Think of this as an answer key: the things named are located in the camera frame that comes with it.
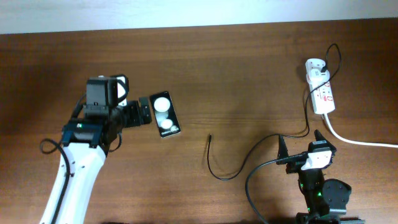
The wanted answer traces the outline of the black smartphone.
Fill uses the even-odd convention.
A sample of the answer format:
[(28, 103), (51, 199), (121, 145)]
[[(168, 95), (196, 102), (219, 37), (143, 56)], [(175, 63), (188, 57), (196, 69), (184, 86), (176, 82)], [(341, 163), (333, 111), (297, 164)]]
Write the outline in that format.
[(181, 132), (173, 102), (168, 91), (149, 97), (155, 115), (155, 121), (161, 138), (167, 138)]

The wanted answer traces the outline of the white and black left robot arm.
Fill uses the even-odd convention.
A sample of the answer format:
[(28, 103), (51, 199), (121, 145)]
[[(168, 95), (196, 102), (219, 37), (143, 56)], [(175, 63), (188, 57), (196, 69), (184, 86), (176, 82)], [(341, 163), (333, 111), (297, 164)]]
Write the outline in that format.
[(152, 121), (146, 97), (128, 101), (123, 74), (89, 78), (59, 141), (43, 139), (60, 152), (57, 176), (41, 223), (83, 223), (95, 180), (125, 128)]

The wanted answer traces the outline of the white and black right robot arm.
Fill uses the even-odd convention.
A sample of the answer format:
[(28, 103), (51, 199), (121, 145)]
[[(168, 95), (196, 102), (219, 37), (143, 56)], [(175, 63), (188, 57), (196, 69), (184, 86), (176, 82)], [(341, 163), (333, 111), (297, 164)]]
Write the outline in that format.
[(336, 147), (319, 132), (308, 149), (290, 156), (284, 138), (279, 136), (277, 164), (286, 165), (287, 174), (298, 175), (298, 186), (307, 204), (307, 213), (298, 213), (296, 223), (365, 223), (360, 218), (342, 218), (352, 188), (338, 179), (325, 179), (323, 170), (332, 165)]

